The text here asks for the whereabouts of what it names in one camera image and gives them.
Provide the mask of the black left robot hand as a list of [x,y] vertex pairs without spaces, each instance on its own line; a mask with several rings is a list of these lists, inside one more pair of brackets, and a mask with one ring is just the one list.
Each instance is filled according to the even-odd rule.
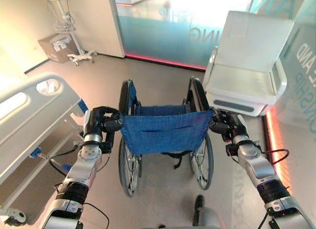
[[100,106],[86,111],[83,136],[98,135],[102,133],[113,133],[121,130],[123,127],[123,118],[119,110],[111,107]]

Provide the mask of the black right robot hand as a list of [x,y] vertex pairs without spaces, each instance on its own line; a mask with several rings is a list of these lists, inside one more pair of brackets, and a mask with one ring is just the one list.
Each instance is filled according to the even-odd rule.
[[232,142],[233,138],[239,135],[249,137],[242,116],[219,109],[213,109],[213,111],[209,129],[220,134],[224,142]]

